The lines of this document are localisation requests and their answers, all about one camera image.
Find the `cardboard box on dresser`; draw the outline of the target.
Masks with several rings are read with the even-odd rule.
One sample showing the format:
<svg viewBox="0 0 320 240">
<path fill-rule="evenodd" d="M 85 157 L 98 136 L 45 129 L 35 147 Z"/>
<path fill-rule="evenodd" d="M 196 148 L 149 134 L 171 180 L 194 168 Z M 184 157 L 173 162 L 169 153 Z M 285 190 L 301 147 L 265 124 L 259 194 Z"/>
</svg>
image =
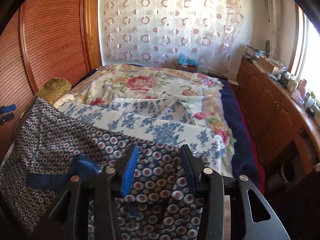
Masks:
<svg viewBox="0 0 320 240">
<path fill-rule="evenodd" d="M 279 71 L 276 61 L 265 56 L 260 56 L 255 60 L 257 64 L 264 72 L 274 74 Z"/>
</svg>

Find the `navy patterned silk garment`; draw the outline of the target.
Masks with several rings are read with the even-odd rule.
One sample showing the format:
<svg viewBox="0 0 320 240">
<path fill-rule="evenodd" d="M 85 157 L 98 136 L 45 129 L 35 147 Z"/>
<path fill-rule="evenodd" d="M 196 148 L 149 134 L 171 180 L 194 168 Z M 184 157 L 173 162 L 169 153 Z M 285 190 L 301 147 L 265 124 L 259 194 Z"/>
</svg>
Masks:
<svg viewBox="0 0 320 240">
<path fill-rule="evenodd" d="M 89 178 L 138 146 L 131 189 L 116 198 L 121 239 L 195 239 L 203 202 L 187 188 L 178 148 L 104 131 L 36 98 L 1 169 L 1 194 L 28 236 L 72 176 Z M 88 239 L 94 237 L 89 202 Z"/>
</svg>

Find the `wooden dresser cabinet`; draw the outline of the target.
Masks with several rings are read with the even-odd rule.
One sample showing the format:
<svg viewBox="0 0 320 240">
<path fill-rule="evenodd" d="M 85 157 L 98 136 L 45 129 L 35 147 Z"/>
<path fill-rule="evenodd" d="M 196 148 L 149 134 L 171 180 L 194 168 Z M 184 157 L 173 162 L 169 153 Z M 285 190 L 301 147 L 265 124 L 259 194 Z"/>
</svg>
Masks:
<svg viewBox="0 0 320 240">
<path fill-rule="evenodd" d="M 259 163 L 268 167 L 294 143 L 305 174 L 319 163 L 319 126 L 291 94 L 258 67 L 242 59 L 237 100 L 255 141 Z"/>
</svg>

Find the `pink bottle on dresser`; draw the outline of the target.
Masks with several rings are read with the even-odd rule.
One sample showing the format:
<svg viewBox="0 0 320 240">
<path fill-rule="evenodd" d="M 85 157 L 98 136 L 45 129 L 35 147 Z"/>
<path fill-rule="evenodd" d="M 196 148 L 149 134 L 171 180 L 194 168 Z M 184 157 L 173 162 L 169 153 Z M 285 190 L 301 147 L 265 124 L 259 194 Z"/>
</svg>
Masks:
<svg viewBox="0 0 320 240">
<path fill-rule="evenodd" d="M 295 100 L 295 102 L 298 103 L 300 106 L 304 104 L 304 98 L 306 96 L 306 84 L 307 81 L 305 79 L 299 80 L 298 86 L 292 94 L 293 100 Z"/>
</svg>

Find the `blue floral white sheet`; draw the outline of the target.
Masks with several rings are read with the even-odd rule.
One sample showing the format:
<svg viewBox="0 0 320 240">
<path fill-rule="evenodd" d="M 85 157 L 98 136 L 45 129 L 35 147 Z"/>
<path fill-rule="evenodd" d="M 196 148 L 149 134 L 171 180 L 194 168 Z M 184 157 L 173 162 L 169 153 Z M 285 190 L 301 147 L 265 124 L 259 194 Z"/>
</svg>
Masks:
<svg viewBox="0 0 320 240">
<path fill-rule="evenodd" d="M 107 104 L 86 105 L 66 94 L 54 107 L 97 128 L 166 146 L 187 144 L 207 167 L 222 170 L 222 159 L 226 156 L 223 138 L 196 124 L 178 99 L 116 98 Z"/>
</svg>

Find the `wooden wardrobe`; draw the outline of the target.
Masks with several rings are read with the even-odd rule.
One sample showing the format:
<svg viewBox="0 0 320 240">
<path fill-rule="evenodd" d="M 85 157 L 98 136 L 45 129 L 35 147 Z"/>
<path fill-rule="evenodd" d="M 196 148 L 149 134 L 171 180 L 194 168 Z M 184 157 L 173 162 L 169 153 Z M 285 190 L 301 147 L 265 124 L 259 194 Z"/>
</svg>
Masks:
<svg viewBox="0 0 320 240">
<path fill-rule="evenodd" d="M 15 105 L 14 118 L 1 125 L 1 156 L 30 99 L 50 79 L 77 84 L 93 64 L 85 24 L 86 0 L 18 0 L 1 27 L 1 105 Z"/>
</svg>

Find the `gold brown patterned pillow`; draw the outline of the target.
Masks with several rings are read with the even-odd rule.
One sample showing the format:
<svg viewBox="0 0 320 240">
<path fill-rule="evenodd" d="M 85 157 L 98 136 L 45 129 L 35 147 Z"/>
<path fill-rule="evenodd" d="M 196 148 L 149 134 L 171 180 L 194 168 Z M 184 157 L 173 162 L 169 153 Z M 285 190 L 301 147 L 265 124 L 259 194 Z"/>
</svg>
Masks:
<svg viewBox="0 0 320 240">
<path fill-rule="evenodd" d="M 62 78 L 52 78 L 47 81 L 36 93 L 36 96 L 54 105 L 61 97 L 66 95 L 72 88 L 72 84 Z"/>
</svg>

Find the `navy blue bedspread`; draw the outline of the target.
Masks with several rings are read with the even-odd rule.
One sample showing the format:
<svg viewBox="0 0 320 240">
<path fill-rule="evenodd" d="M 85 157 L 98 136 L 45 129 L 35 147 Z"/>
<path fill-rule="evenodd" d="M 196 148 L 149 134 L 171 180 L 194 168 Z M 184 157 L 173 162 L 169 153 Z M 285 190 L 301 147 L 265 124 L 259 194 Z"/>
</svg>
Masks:
<svg viewBox="0 0 320 240">
<path fill-rule="evenodd" d="M 200 124 L 208 125 L 230 146 L 233 175 L 245 174 L 258 189 L 265 190 L 264 169 L 258 163 L 255 143 L 227 80 L 181 70 L 118 64 L 90 71 L 75 90 L 89 105 L 106 104 L 116 96 L 180 98 Z"/>
</svg>

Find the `pink floral blanket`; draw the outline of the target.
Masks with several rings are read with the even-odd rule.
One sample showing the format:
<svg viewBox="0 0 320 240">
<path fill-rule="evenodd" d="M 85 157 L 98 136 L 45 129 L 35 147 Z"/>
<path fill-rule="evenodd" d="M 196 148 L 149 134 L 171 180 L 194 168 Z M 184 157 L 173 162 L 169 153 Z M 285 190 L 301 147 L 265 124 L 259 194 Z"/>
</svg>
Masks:
<svg viewBox="0 0 320 240">
<path fill-rule="evenodd" d="M 77 103 L 210 129 L 224 148 L 211 163 L 223 175 L 232 174 L 236 139 L 223 112 L 222 97 L 230 94 L 226 82 L 181 70 L 118 64 L 100 67 L 71 94 Z"/>
</svg>

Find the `teal item on box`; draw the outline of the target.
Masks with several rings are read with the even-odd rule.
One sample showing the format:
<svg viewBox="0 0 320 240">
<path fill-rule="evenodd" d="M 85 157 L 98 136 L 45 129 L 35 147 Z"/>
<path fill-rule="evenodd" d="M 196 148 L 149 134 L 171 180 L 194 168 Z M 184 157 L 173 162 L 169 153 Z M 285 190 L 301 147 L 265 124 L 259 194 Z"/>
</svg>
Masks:
<svg viewBox="0 0 320 240">
<path fill-rule="evenodd" d="M 180 64 L 182 67 L 198 67 L 199 62 L 197 60 L 187 58 L 183 53 L 178 56 L 177 64 Z"/>
</svg>

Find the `sheer circle pattern curtain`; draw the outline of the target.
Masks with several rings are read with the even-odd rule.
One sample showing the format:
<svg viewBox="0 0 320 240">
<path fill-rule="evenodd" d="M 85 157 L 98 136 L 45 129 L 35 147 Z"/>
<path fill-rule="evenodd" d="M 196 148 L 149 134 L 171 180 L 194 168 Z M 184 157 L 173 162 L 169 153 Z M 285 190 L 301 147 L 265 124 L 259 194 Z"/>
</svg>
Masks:
<svg viewBox="0 0 320 240">
<path fill-rule="evenodd" d="M 180 56 L 225 69 L 244 17 L 240 0 L 99 0 L 105 62 L 163 67 Z"/>
</svg>

